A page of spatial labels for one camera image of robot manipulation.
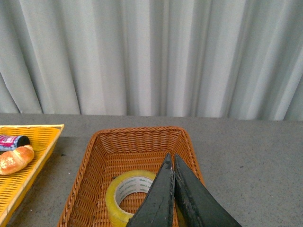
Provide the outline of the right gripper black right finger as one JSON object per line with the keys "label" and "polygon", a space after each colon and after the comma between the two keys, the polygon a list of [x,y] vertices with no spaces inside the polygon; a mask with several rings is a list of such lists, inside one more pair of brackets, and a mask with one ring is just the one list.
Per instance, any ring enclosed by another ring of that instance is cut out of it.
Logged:
{"label": "right gripper black right finger", "polygon": [[175,203],[180,227],[239,227],[211,195],[183,159],[176,154]]}

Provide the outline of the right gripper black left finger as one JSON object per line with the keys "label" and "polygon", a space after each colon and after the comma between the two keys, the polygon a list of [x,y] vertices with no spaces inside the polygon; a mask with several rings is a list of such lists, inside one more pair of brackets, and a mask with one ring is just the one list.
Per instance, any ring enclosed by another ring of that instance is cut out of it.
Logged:
{"label": "right gripper black left finger", "polygon": [[126,224],[128,227],[171,227],[175,192],[175,173],[167,154],[143,203]]}

